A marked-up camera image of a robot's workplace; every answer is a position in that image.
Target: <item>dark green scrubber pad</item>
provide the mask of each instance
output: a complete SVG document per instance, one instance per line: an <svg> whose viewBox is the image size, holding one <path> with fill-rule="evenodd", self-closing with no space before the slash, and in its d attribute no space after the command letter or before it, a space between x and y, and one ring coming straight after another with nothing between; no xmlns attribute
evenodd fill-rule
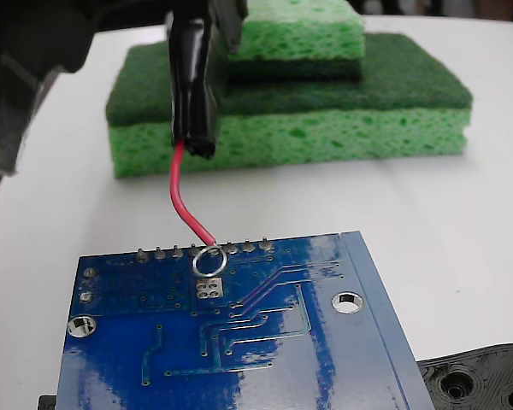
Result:
<svg viewBox="0 0 513 410"><path fill-rule="evenodd" d="M364 80L233 85L215 159L184 171L460 154L472 97L440 62L397 34L369 34ZM170 94L164 44L133 48L107 107L115 175L166 173Z"/></svg>

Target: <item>stacked sponges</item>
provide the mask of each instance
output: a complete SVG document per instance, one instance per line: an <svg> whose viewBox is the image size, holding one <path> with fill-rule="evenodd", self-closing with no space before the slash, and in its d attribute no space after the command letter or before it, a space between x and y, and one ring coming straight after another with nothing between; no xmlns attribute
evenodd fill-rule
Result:
<svg viewBox="0 0 513 410"><path fill-rule="evenodd" d="M187 156L183 171L449 155L465 146L468 90L405 36L365 36L345 0L250 2L230 69L215 158ZM116 177L168 171L170 107L166 44L131 49L107 107Z"/></svg>

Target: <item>blue circuit board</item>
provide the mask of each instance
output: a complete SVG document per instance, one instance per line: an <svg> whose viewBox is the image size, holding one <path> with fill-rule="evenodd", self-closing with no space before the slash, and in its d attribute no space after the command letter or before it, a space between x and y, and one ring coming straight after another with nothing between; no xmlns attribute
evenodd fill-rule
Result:
<svg viewBox="0 0 513 410"><path fill-rule="evenodd" d="M358 232L224 249L81 258L56 409L433 409Z"/></svg>

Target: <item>scouring pad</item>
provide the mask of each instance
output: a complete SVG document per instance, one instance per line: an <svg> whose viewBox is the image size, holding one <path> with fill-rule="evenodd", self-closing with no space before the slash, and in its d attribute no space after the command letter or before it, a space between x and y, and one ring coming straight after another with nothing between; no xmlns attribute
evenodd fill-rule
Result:
<svg viewBox="0 0 513 410"><path fill-rule="evenodd" d="M366 45L364 80L357 83L232 85L216 157L187 156L183 171L462 153L472 103L462 83L405 36L369 34ZM165 49L132 49L110 96L116 177L168 171Z"/></svg>
<svg viewBox="0 0 513 410"><path fill-rule="evenodd" d="M364 52L363 18L346 0L250 0L230 73L233 80L359 79Z"/></svg>

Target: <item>cable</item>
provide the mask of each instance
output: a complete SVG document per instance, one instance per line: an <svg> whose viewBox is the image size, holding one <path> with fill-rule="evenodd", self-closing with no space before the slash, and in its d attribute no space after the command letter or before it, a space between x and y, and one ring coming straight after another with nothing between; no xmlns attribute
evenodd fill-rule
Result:
<svg viewBox="0 0 513 410"><path fill-rule="evenodd" d="M182 164L184 152L185 141L181 139L174 147L174 156L171 161L171 173L169 175L169 193L171 194L171 201L173 202L177 214L190 226L190 229L192 229L207 246L213 246L216 244L215 237L190 214L190 211L186 209L186 205L182 202L182 198L180 197L180 165Z"/></svg>

